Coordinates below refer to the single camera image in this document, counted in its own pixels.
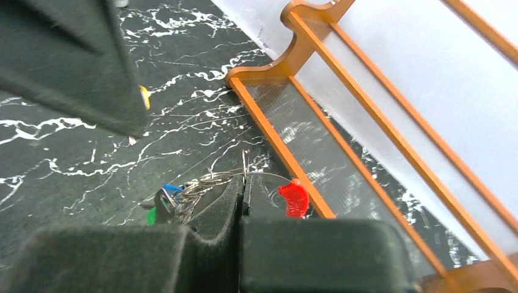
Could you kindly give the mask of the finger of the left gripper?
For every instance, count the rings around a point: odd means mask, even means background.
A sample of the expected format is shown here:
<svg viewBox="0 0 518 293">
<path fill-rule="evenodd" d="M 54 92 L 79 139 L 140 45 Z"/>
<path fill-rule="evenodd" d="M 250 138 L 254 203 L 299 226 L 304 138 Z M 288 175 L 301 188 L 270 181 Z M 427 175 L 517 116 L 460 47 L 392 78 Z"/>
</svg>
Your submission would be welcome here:
<svg viewBox="0 0 518 293">
<path fill-rule="evenodd" d="M 1 89 L 126 136 L 147 124 L 112 1 L 2 1 Z"/>
</svg>

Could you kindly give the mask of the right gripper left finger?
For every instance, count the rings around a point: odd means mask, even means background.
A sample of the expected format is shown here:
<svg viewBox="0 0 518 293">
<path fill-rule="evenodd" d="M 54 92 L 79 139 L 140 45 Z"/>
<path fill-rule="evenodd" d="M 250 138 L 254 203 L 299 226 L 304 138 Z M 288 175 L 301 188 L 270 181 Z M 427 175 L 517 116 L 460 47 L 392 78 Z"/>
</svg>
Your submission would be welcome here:
<svg viewBox="0 0 518 293">
<path fill-rule="evenodd" d="M 237 292 L 243 181 L 184 225 L 55 226 L 23 247 L 4 292 Z"/>
</svg>

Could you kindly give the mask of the green tag key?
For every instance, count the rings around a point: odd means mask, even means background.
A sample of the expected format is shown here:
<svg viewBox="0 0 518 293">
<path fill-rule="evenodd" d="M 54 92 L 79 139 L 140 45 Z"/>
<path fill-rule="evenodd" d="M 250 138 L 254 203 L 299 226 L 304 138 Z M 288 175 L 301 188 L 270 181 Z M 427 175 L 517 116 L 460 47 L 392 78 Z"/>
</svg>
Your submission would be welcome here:
<svg viewBox="0 0 518 293">
<path fill-rule="evenodd" d="M 151 208 L 147 212 L 146 221 L 148 225 L 154 225 L 156 223 L 156 207 Z"/>
</svg>

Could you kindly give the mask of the blue tag key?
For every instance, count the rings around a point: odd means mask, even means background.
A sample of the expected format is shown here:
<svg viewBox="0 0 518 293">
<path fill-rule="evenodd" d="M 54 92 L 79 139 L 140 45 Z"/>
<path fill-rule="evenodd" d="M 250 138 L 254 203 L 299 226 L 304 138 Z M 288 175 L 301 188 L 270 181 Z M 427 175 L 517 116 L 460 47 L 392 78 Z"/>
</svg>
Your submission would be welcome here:
<svg viewBox="0 0 518 293">
<path fill-rule="evenodd" d="M 183 186 L 183 185 L 173 186 L 170 184 L 165 184 L 165 185 L 163 185 L 162 189 L 168 194 L 176 194 L 176 193 L 182 193 L 185 189 L 185 186 Z"/>
</svg>

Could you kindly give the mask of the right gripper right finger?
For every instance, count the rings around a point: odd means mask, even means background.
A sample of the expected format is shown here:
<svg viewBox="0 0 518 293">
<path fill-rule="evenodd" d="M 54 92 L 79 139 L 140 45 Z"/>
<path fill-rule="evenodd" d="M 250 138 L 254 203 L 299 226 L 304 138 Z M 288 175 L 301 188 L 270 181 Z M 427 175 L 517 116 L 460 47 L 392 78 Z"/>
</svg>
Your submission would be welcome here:
<svg viewBox="0 0 518 293">
<path fill-rule="evenodd" d="M 406 244 L 378 220 L 291 219 L 277 188 L 250 176 L 239 224 L 241 292 L 418 292 Z"/>
</svg>

